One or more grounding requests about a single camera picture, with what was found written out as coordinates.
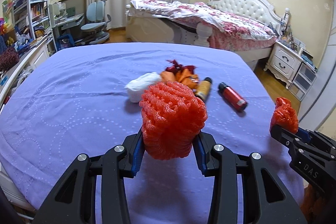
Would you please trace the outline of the small red foam net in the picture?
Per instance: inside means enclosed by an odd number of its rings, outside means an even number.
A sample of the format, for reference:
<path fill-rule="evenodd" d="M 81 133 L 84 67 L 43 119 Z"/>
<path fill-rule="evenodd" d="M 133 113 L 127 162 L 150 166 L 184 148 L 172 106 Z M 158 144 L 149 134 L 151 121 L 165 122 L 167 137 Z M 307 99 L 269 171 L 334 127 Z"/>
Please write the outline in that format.
<path fill-rule="evenodd" d="M 276 107 L 270 121 L 270 130 L 275 125 L 279 125 L 293 134 L 298 132 L 297 113 L 292 108 L 291 101 L 287 98 L 276 98 Z"/>

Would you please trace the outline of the red bottle black cap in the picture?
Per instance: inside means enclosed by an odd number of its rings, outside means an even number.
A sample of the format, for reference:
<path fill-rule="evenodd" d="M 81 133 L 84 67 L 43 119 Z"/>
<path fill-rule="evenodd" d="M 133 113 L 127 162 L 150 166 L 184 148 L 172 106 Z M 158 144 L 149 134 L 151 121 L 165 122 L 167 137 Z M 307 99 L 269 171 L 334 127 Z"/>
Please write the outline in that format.
<path fill-rule="evenodd" d="M 243 112 L 248 106 L 248 102 L 234 89 L 224 82 L 218 86 L 221 96 L 238 112 Z"/>

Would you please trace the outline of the large red foam net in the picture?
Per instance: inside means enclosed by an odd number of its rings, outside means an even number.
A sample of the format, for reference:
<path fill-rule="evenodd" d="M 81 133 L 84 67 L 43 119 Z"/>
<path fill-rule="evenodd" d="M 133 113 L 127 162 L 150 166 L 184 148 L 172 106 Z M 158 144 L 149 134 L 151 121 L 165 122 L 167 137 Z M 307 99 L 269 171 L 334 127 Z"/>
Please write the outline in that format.
<path fill-rule="evenodd" d="M 143 142 L 156 160 L 184 158 L 208 118 L 205 103 L 179 82 L 149 86 L 139 102 Z"/>

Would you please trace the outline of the yellow label bottle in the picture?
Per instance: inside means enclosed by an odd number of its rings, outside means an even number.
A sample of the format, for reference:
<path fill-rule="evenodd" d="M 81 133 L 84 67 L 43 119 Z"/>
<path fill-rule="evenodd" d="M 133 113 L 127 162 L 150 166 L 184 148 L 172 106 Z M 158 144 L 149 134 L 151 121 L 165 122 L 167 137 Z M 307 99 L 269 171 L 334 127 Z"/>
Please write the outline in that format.
<path fill-rule="evenodd" d="M 211 91 L 213 81 L 211 78 L 206 77 L 204 80 L 202 80 L 194 92 L 195 96 L 201 99 L 203 102 L 206 102 L 207 97 Z"/>

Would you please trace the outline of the orange plastic bag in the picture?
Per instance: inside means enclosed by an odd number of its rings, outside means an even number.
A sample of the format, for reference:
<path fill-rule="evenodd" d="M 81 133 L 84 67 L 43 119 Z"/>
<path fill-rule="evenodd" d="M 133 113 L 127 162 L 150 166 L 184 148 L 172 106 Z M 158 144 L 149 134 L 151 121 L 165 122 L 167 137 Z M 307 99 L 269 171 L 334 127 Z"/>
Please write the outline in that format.
<path fill-rule="evenodd" d="M 168 81 L 179 82 L 192 90 L 196 90 L 199 84 L 198 75 L 193 75 L 188 69 L 183 69 L 175 74 L 173 72 L 163 71 L 160 76 L 164 83 Z"/>

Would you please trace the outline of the plastic drawer unit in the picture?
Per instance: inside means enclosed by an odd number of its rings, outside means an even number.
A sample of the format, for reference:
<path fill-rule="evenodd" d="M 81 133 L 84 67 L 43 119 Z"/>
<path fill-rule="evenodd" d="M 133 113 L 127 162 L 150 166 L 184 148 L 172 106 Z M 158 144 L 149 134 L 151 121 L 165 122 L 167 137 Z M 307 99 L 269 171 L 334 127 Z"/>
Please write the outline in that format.
<path fill-rule="evenodd" d="M 316 77 L 317 71 L 303 61 L 289 85 L 289 91 L 301 102 L 314 84 Z"/>

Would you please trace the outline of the white nightstand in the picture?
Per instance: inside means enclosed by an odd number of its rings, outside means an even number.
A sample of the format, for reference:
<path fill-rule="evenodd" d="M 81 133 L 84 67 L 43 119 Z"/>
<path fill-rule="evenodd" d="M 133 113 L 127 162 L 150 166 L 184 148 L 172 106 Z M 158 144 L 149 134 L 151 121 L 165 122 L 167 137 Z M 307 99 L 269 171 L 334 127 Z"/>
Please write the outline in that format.
<path fill-rule="evenodd" d="M 276 79 L 284 82 L 288 89 L 302 62 L 303 59 L 298 53 L 276 41 L 264 71 L 269 70 Z"/>

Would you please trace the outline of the purple tablecloth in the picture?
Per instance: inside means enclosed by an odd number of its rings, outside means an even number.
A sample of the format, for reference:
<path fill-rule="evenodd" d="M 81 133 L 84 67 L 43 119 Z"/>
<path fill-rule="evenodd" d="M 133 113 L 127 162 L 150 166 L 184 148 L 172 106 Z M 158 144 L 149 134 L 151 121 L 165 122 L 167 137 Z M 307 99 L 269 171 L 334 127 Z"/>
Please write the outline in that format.
<path fill-rule="evenodd" d="M 160 43 L 112 43 L 61 50 L 23 81 L 1 113 L 1 164 L 25 199 L 39 207 L 80 153 L 101 155 L 136 133 L 141 110 L 125 85 L 161 72 L 168 60 L 196 66 L 213 81 L 205 132 L 233 152 L 259 152 L 293 197 L 303 181 L 287 149 L 269 134 L 274 103 L 250 67 L 233 52 Z M 236 111 L 219 93 L 226 83 L 248 106 Z"/>

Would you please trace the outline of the pink floral quilt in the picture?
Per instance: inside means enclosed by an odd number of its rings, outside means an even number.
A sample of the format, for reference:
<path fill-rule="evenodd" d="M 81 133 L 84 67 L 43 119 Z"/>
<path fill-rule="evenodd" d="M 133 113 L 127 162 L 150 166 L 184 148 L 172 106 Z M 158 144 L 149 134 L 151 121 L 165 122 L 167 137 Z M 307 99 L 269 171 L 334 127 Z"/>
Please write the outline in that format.
<path fill-rule="evenodd" d="M 277 39 L 271 28 L 258 21 L 213 9 L 203 2 L 131 0 L 129 15 L 168 19 L 191 28 L 202 23 L 213 30 L 207 39 L 211 48 L 232 52 L 268 48 Z"/>

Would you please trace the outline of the blue basket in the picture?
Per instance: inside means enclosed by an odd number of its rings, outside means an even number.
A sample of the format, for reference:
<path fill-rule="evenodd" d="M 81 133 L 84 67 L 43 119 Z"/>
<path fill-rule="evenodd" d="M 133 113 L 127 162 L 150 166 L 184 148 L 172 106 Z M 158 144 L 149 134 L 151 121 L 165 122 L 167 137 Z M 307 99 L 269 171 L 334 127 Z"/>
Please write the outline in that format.
<path fill-rule="evenodd" d="M 58 51 L 74 46 L 75 42 L 71 34 L 62 35 L 56 39 L 56 48 Z"/>

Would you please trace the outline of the light blue desk chair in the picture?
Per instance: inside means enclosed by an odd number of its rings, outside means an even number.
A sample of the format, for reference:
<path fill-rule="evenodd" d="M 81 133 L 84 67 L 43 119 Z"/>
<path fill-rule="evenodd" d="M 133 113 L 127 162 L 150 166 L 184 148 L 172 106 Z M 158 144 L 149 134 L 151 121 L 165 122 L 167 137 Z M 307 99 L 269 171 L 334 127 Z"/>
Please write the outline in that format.
<path fill-rule="evenodd" d="M 92 2 L 87 7 L 86 18 L 87 24 L 81 26 L 81 31 L 87 36 L 77 40 L 77 46 L 96 45 L 106 42 L 110 35 L 107 31 L 107 24 L 111 21 L 111 16 L 108 14 L 105 20 L 105 4 L 107 0 Z"/>

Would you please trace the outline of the grey study desk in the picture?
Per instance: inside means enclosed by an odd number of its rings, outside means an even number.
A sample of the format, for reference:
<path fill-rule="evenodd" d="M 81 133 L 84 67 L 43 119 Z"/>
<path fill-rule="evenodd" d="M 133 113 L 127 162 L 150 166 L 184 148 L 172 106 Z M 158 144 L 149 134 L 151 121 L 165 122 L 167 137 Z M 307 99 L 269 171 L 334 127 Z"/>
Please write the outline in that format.
<path fill-rule="evenodd" d="M 71 34 L 71 29 L 80 26 L 83 20 L 84 14 L 77 14 L 70 16 L 59 23 L 55 23 L 52 26 L 54 39 L 56 40 L 58 37 L 65 34 Z"/>

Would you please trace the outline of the white bookshelf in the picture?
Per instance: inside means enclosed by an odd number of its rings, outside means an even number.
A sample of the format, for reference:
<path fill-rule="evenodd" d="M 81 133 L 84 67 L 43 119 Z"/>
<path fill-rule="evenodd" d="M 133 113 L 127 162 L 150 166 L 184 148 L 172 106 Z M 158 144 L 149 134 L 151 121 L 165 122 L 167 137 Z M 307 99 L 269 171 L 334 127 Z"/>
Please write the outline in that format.
<path fill-rule="evenodd" d="M 54 35 L 49 16 L 49 0 L 13 0 L 11 18 L 18 34 L 27 41 L 46 39 L 49 55 L 55 53 Z"/>

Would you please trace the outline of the white bed frame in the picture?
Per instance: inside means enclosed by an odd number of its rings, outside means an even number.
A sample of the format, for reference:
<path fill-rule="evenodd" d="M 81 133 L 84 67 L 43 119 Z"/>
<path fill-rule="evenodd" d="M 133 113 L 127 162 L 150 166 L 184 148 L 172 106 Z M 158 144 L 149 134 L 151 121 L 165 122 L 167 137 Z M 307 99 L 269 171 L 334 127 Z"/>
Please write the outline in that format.
<path fill-rule="evenodd" d="M 276 32 L 281 31 L 281 18 L 274 12 L 274 7 L 267 0 L 213 0 L 221 11 L 247 16 L 265 24 Z M 163 18 L 150 16 L 131 16 L 131 6 L 126 6 L 126 38 L 133 42 L 160 42 L 188 44 L 209 47 L 206 41 L 210 37 L 210 29 L 202 27 L 201 32 L 195 27 L 174 23 Z"/>

